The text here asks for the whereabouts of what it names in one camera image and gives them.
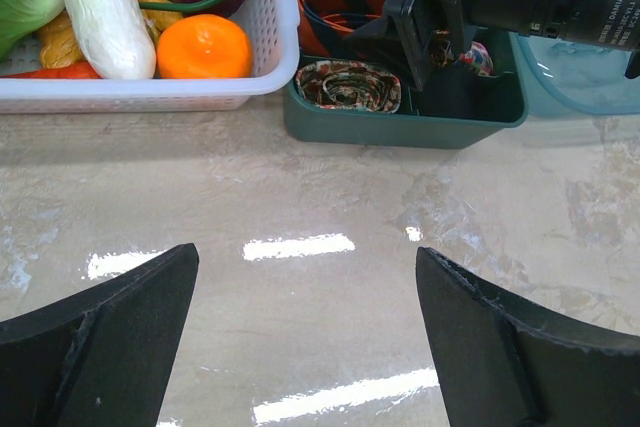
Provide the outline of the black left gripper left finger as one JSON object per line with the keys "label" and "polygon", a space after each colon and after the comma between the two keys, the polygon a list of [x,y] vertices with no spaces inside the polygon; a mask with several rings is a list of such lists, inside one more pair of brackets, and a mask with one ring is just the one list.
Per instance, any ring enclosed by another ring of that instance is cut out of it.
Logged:
{"label": "black left gripper left finger", "polygon": [[178,245],[2,321],[2,425],[156,425],[198,265],[195,245]]}

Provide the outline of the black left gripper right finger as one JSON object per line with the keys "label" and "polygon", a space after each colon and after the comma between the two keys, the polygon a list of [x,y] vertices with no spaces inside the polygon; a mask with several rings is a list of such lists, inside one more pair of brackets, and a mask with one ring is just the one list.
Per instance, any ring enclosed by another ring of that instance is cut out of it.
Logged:
{"label": "black left gripper right finger", "polygon": [[416,286],[452,426],[636,426],[639,339],[565,316],[432,248]]}

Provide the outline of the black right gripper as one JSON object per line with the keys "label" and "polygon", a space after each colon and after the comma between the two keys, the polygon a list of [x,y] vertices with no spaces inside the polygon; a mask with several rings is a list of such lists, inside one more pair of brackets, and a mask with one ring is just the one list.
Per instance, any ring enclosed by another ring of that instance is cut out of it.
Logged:
{"label": "black right gripper", "polygon": [[563,21],[556,9],[569,0],[386,0],[384,14],[348,34],[344,41],[363,58],[377,63],[421,90],[441,65],[433,52],[442,38],[456,58],[465,55],[479,28],[524,36],[556,36]]}

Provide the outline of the orange navy striped tie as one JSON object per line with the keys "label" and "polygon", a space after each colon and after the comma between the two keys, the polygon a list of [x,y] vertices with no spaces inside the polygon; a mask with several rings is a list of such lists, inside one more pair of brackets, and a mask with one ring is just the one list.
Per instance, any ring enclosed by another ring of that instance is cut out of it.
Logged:
{"label": "orange navy striped tie", "polygon": [[360,59],[345,38],[379,18],[385,0],[298,0],[299,45],[307,56]]}

